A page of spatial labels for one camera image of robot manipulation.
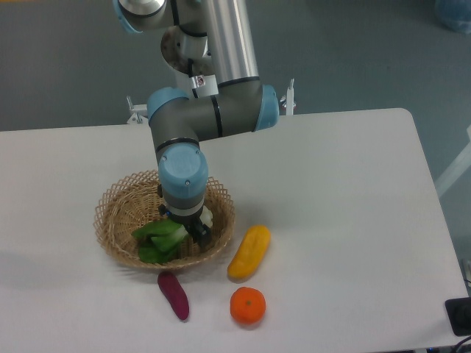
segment cable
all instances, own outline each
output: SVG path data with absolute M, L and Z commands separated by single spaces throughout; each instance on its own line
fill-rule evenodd
M 456 346 L 453 347 L 453 349 L 451 350 L 450 353 L 456 353 L 458 351 L 458 349 L 463 346 L 463 343 L 466 343 L 467 341 L 471 340 L 471 336 L 469 337 L 466 337 L 465 339 L 461 340 L 460 342 L 458 342 L 456 344 Z

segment silver arm tube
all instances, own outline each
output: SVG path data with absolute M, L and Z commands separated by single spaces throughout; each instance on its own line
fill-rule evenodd
M 218 83 L 257 77 L 245 0 L 203 0 L 202 7 Z

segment green vegetable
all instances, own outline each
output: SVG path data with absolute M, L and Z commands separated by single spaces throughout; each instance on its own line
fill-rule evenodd
M 150 239 L 154 243 L 155 247 L 161 252 L 168 252 L 175 246 L 178 246 L 187 235 L 188 233 L 186 232 L 185 227 L 181 226 L 179 229 L 177 229 L 171 234 L 151 237 Z
M 150 222 L 145 226 L 132 232 L 132 236 L 138 240 L 146 239 L 149 235 L 167 235 L 181 227 L 181 224 L 173 222 L 171 219 Z
M 200 219 L 208 227 L 213 226 L 213 214 L 208 208 L 203 208 Z M 184 226 L 166 218 L 146 224 L 132 232 L 132 236 L 139 240 L 138 253 L 143 263 L 167 263 L 189 234 Z
M 139 258 L 143 263 L 167 263 L 178 251 L 178 246 L 168 252 L 161 252 L 151 241 L 146 241 L 139 247 Z

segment metal clamp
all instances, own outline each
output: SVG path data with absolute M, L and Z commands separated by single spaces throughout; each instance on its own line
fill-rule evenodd
M 127 96 L 127 105 L 129 106 L 131 117 L 127 119 L 128 124 L 143 124 L 147 122 L 147 105 L 139 104 L 134 105 L 131 101 L 131 97 Z

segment gray floor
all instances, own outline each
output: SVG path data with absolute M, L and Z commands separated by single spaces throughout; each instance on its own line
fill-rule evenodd
M 436 179 L 469 142 L 471 35 L 433 0 L 247 0 L 264 82 L 296 79 L 298 113 L 403 107 Z M 124 97 L 173 85 L 161 32 L 124 33 L 111 1 L 0 4 L 0 130 L 123 124 Z M 442 199 L 458 258 L 471 258 L 471 170 Z

